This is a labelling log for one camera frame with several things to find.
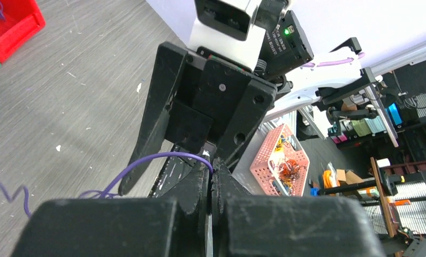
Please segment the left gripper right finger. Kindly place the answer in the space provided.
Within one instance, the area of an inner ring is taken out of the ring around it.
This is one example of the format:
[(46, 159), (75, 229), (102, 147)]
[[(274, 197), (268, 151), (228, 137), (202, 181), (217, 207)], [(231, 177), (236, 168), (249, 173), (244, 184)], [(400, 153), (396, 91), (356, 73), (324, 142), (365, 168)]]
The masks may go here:
[(361, 205), (337, 196), (252, 195), (212, 163), (213, 256), (384, 256)]

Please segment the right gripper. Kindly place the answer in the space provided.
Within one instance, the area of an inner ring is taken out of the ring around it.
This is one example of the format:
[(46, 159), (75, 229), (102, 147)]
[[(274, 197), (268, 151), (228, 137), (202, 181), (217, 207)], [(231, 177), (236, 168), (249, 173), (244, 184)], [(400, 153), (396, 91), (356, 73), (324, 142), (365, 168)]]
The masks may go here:
[(215, 158), (233, 164), (276, 94), (274, 84), (217, 55), (195, 56), (163, 42), (129, 164), (158, 153), (164, 138), (196, 153), (209, 143), (216, 148)]

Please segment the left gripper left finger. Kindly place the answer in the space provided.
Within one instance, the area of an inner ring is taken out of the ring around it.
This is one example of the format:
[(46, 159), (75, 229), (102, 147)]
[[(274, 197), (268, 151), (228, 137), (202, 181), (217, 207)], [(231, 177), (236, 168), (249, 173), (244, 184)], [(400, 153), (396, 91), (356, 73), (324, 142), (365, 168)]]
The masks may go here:
[(205, 256), (209, 175), (197, 163), (158, 198), (46, 201), (12, 255)]

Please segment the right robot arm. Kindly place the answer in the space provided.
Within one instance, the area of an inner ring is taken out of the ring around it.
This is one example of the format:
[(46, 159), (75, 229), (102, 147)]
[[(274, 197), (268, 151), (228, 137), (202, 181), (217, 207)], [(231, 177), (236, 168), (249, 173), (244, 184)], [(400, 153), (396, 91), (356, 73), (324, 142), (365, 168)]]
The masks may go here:
[(291, 1), (196, 1), (186, 47), (157, 47), (139, 136), (114, 182), (128, 194), (169, 141), (193, 157), (212, 146), (239, 161), (258, 127), (286, 113), (332, 104), (375, 83), (352, 37), (314, 56)]

